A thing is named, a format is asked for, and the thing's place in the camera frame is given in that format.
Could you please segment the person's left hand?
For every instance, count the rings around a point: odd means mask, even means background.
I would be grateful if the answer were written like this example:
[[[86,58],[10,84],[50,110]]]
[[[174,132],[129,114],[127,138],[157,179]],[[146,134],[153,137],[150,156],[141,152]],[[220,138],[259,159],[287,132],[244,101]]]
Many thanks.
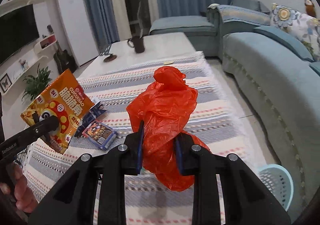
[[[27,179],[19,165],[12,163],[11,170],[13,171],[16,180],[14,190],[16,207],[25,213],[32,213],[37,207],[38,202],[33,195],[32,190],[28,187]]]

